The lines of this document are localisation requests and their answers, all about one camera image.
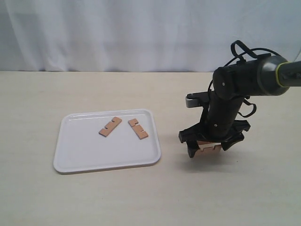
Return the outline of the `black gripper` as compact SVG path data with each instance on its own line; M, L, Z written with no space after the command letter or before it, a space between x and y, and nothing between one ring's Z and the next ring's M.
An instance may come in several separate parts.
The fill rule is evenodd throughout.
M190 158L200 149L197 141L221 143L227 151L234 144L244 140L243 131L249 130L246 120L236 120L244 97L234 97L230 100L219 98L216 94L208 94L209 104L203 107L200 121L179 132L181 143L186 142Z

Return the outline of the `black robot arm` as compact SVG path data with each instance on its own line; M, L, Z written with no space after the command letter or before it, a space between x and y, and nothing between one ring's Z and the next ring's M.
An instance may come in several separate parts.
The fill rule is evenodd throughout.
M220 143L223 150L243 141L243 131L250 129L244 115L236 120L242 104L251 105L252 96L280 96L290 87L301 85L301 63L288 62L281 56L270 54L256 60L238 61L236 64L219 67L213 73L213 90L191 93L186 96L188 108L202 107L200 121L179 132L179 140L186 143L189 157L200 149L199 143Z

